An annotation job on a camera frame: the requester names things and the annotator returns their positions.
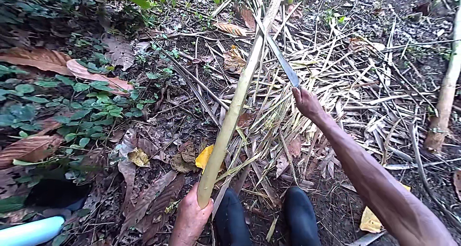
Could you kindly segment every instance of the white pipe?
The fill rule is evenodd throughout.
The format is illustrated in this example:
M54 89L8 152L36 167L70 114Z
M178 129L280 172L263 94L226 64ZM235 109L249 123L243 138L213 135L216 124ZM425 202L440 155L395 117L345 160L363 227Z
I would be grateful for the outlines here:
M57 236L64 218L54 216L0 230L1 246L35 246Z

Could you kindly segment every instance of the machete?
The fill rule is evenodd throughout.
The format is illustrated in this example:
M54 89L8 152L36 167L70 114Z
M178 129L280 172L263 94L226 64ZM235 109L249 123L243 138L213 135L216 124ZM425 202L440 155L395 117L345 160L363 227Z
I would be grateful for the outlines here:
M258 26L262 29L262 32L265 33L266 29L264 29L264 26L262 25L262 22L259 18L257 18L254 14L253 17L255 18L256 22L258 23ZM293 70L293 68L290 66L288 61L285 59L283 56L282 52L280 51L277 43L273 40L271 35L267 34L265 35L265 39L269 43L269 46L271 47L272 51L275 54L275 57L277 57L277 60L279 61L280 65L282 66L283 70L288 76L288 79L290 80L291 84L295 88L299 88L299 79L298 75L296 72Z

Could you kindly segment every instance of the bamboo pole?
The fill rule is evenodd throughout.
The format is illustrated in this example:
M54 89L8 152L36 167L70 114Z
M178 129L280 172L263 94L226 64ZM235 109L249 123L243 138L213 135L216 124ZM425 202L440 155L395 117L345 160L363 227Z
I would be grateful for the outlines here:
M265 29L270 29L275 15L279 9L281 0L271 0L269 9L264 17L263 25ZM237 120L240 115L241 108L245 103L248 88L253 78L256 67L259 65L258 61L261 58L262 47L264 43L264 33L261 30L255 37L253 47L251 48L250 55L245 70L240 75L237 89L235 90L234 98L229 106L229 110L224 119L221 131L216 138L213 152L210 155L208 163L206 164L205 172L200 179L200 184L197 192L199 206L203 209L208 205L208 201L213 191L216 177L218 176L219 169L227 153L227 144L232 138Z
M453 22L453 40L459 39L461 39L461 6L458 7ZM443 140L448 132L448 121L455 97L456 81L461 71L461 41L453 42L452 47L450 63L438 97L437 111L439 117L432 117L424 143L425 147L432 151L441 151L442 149Z

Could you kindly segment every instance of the left hand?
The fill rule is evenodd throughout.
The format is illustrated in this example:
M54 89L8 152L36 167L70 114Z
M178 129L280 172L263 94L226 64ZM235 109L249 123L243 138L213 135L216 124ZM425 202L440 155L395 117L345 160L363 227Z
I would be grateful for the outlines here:
M197 189L199 183L195 183L192 189L179 203L178 215L171 233L170 246L192 246L199 238L203 228L213 212L213 200L201 209L197 201Z

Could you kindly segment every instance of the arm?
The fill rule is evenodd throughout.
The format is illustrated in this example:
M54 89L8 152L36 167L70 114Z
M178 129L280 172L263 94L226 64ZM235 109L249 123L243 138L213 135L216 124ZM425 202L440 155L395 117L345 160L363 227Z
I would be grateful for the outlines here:
M324 133L360 198L402 246L457 245L443 223L362 149L306 89L293 88L297 107Z
M170 246L193 246L199 238L203 228L213 212L213 200L201 209L197 201L197 189L199 183L195 183L192 189L181 200L178 207L178 215L170 236Z

